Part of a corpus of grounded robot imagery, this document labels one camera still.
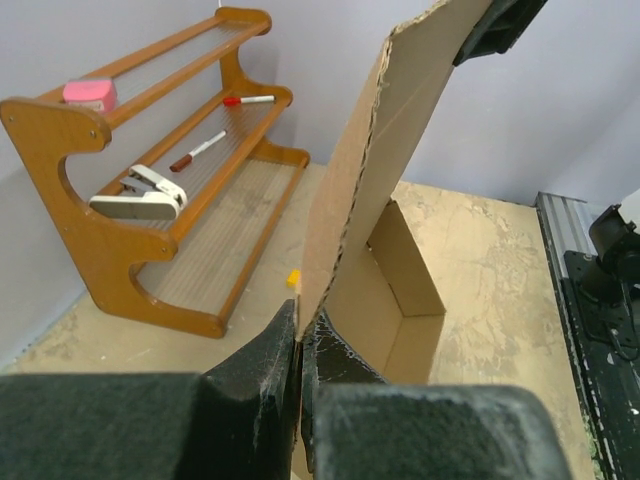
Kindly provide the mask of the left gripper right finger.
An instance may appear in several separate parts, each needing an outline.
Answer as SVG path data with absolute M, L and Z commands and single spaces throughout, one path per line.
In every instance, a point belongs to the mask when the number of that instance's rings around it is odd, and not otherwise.
M 301 438 L 315 479 L 567 479 L 551 417 L 513 385 L 389 383 L 326 312 L 307 328 Z

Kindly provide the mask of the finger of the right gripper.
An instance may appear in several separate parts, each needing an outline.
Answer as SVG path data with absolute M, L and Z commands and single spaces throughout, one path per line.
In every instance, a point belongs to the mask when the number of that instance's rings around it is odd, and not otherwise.
M 521 37 L 546 0 L 494 0 L 460 47 L 454 66 L 467 60 L 506 53 Z

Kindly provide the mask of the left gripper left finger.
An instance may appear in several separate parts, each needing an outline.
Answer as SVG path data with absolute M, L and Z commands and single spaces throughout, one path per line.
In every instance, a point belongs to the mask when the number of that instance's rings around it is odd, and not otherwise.
M 298 415 L 295 305 L 204 373 L 1 379 L 5 479 L 286 479 Z

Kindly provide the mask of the brown cardboard box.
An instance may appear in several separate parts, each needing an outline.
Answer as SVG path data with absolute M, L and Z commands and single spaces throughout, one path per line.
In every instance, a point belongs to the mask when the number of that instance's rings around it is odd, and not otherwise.
M 327 318 L 369 374 L 428 381 L 446 309 L 392 195 L 454 68 L 501 7 L 439 1 L 385 39 L 309 210 L 296 299 L 301 344 Z

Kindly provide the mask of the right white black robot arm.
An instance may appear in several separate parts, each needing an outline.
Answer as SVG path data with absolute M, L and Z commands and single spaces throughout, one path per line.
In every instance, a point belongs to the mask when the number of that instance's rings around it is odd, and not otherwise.
M 491 54 L 506 53 L 519 39 L 543 1 L 491 1 L 472 27 L 453 60 L 454 66 Z M 639 358 L 635 315 L 639 296 L 638 225 L 621 212 L 621 204 L 608 206 L 589 227 L 595 254 L 567 251 L 568 278 L 564 294 L 586 336 L 610 346 L 622 360 Z

